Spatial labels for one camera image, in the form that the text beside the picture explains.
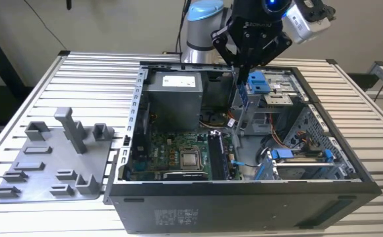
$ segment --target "black cable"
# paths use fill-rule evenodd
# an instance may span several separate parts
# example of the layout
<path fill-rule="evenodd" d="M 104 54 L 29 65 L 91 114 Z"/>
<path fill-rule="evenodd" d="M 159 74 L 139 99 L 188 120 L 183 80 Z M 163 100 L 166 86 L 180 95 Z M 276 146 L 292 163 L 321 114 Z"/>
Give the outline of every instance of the black cable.
<path fill-rule="evenodd" d="M 176 36 L 175 53 L 178 53 L 178 47 L 179 47 L 179 53 L 183 53 L 182 46 L 180 46 L 180 32 L 183 30 L 183 25 L 184 25 L 184 20 L 186 20 L 186 15 L 188 12 L 190 4 L 191 4 L 191 0 L 184 0 L 180 23 L 179 23 L 179 31 L 178 31 L 178 36 Z"/>
<path fill-rule="evenodd" d="M 248 164 L 244 164 L 244 166 L 248 166 L 248 167 L 251 167 L 251 168 L 258 168 L 258 166 L 256 166 L 256 165 L 248 165 Z"/>
<path fill-rule="evenodd" d="M 31 6 L 31 4 L 28 3 L 28 1 L 27 0 L 23 0 L 24 2 L 25 2 L 25 4 L 29 6 L 29 8 L 32 9 L 32 11 L 33 11 L 33 13 L 36 14 L 36 16 L 38 16 L 38 18 L 39 18 L 39 20 L 42 21 L 42 23 L 44 24 L 44 26 L 46 26 L 46 29 L 48 30 L 48 32 L 52 34 L 52 36 L 55 37 L 55 39 L 58 40 L 58 42 L 60 43 L 60 45 L 63 46 L 63 48 L 67 50 L 67 47 L 66 47 L 66 45 L 62 43 L 62 41 L 59 40 L 59 38 L 56 37 L 56 35 L 54 34 L 54 32 L 50 30 L 50 28 L 47 27 L 47 25 L 46 25 L 46 23 L 44 23 L 44 21 L 43 21 L 43 19 L 40 18 L 40 16 L 39 16 L 39 14 L 38 14 L 38 12 L 35 11 L 35 9 L 33 9 L 33 7 Z"/>
<path fill-rule="evenodd" d="M 175 42 L 175 53 L 178 53 L 178 46 L 179 46 L 179 52 L 182 52 L 182 48 L 180 48 L 180 32 L 183 30 L 183 23 L 184 23 L 184 17 L 186 17 L 186 15 L 184 15 L 186 5 L 187 5 L 187 0 L 184 0 L 183 10 L 180 12 L 179 30 L 178 30 L 176 42 Z"/>
<path fill-rule="evenodd" d="M 375 96 L 374 102 L 377 101 L 377 99 L 378 99 L 378 97 L 379 97 L 379 94 L 381 94 L 382 90 L 383 90 L 383 86 L 381 87 L 381 89 L 379 89 L 379 91 L 378 91 L 378 94 L 377 94 L 377 96 Z"/>
<path fill-rule="evenodd" d="M 295 147 L 296 147 L 299 144 L 302 144 L 302 143 L 304 143 L 304 142 L 300 141 L 299 143 L 296 143 L 292 148 L 295 148 Z"/>

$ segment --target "blue plastic clip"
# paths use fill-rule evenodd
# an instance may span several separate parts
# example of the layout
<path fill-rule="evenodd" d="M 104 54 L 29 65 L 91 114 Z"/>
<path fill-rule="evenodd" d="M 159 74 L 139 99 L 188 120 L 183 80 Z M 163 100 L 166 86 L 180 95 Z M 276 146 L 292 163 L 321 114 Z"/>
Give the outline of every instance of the blue plastic clip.
<path fill-rule="evenodd" d="M 330 150 L 325 150 L 325 156 L 326 156 L 326 159 L 325 159 L 326 162 L 334 161 L 334 154 Z"/>
<path fill-rule="evenodd" d="M 271 92 L 270 84 L 266 81 L 264 75 L 262 72 L 252 72 L 248 75 L 248 85 L 251 93 L 254 94 L 268 94 Z"/>

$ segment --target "wire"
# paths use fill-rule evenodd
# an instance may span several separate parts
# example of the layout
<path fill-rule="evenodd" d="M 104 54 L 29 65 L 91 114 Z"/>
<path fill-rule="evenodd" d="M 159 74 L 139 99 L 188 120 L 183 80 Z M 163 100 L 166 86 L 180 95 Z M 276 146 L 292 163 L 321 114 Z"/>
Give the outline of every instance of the wire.
<path fill-rule="evenodd" d="M 383 90 L 383 85 L 382 85 L 382 87 L 381 87 L 381 89 L 379 89 L 379 91 L 378 91 L 378 94 L 377 94 L 377 96 L 375 96 L 374 102 L 377 101 L 377 99 L 378 99 L 378 97 L 379 97 L 379 94 L 381 94 L 382 90 Z"/>
<path fill-rule="evenodd" d="M 230 116 L 231 119 L 236 120 L 236 119 L 234 118 L 232 113 L 231 113 L 230 110 L 228 110 L 228 116 Z"/>
<path fill-rule="evenodd" d="M 264 152 L 268 150 L 268 147 L 266 147 L 262 151 L 262 147 L 258 149 L 258 152 L 256 152 L 256 163 L 258 164 L 260 164 L 262 162 L 260 162 L 260 157 L 262 157 L 262 155 L 264 154 Z"/>
<path fill-rule="evenodd" d="M 251 168 L 258 168 L 258 166 L 256 166 L 256 165 L 248 165 L 248 164 L 244 164 L 244 166 L 248 166 L 248 167 L 251 167 Z"/>
<path fill-rule="evenodd" d="M 299 143 L 296 143 L 295 145 L 294 145 L 294 147 L 292 148 L 295 148 L 299 144 L 302 144 L 302 143 L 304 143 L 304 142 L 299 142 Z"/>
<path fill-rule="evenodd" d="M 199 123 L 204 126 L 204 127 L 207 127 L 207 128 L 211 128 L 211 129 L 219 129 L 219 128 L 224 128 L 224 127 L 215 127 L 215 126 L 210 126 L 210 125 L 207 125 L 206 123 L 203 123 L 202 121 L 199 121 Z"/>
<path fill-rule="evenodd" d="M 283 142 L 280 141 L 279 137 L 278 137 L 278 134 L 275 132 L 275 126 L 274 126 L 274 120 L 272 120 L 272 114 L 270 114 L 270 122 L 271 122 L 271 133 L 272 133 L 272 138 L 275 140 L 275 142 L 284 148 L 288 148 Z"/>
<path fill-rule="evenodd" d="M 43 23 L 44 26 L 46 26 L 46 29 L 47 29 L 48 32 L 52 34 L 54 38 L 55 38 L 55 39 L 58 40 L 58 42 L 60 43 L 62 47 L 67 50 L 66 45 L 62 43 L 62 41 L 59 40 L 59 38 L 56 37 L 56 35 L 54 34 L 54 32 L 52 32 L 52 31 L 50 30 L 50 28 L 47 27 L 47 25 L 46 25 L 43 19 L 42 19 L 42 17 L 39 16 L 38 12 L 35 11 L 35 9 L 33 9 L 33 7 L 31 6 L 31 4 L 28 3 L 28 1 L 27 1 L 27 0 L 23 0 L 23 1 L 25 2 L 25 4 L 27 4 L 27 5 L 29 6 L 29 8 L 32 9 L 32 11 L 33 11 L 33 13 L 36 14 L 39 20 L 42 21 L 42 23 Z"/>
<path fill-rule="evenodd" d="M 188 8 L 190 8 L 190 3 L 191 3 L 191 0 L 184 0 L 183 11 L 180 14 L 179 31 L 178 31 L 176 43 L 175 43 L 175 53 L 178 53 L 178 48 L 179 48 L 179 53 L 183 53 L 183 50 L 180 47 L 180 32 L 183 30 L 183 24 L 184 24 L 186 15 L 187 15 Z"/>

